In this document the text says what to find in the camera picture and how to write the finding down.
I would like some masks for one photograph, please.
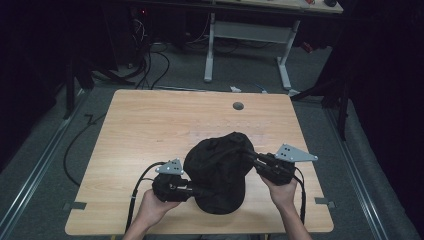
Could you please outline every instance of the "dark background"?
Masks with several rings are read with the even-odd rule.
[[[295,46],[307,42],[313,48],[334,47],[317,85],[349,78],[349,96],[371,147],[405,211],[424,236],[420,219],[424,215],[423,1],[340,4],[344,15],[373,21],[348,24],[341,32],[336,22],[305,20]],[[99,5],[0,3],[1,169],[39,117],[55,104],[71,56],[83,54],[111,70],[133,61],[131,25],[122,17],[126,13],[122,7],[112,11]],[[201,32],[205,16],[149,10],[148,17],[156,19],[149,24],[156,25],[146,27],[159,29],[153,36],[183,48],[185,32]],[[336,84],[318,95],[340,91],[341,85]]]

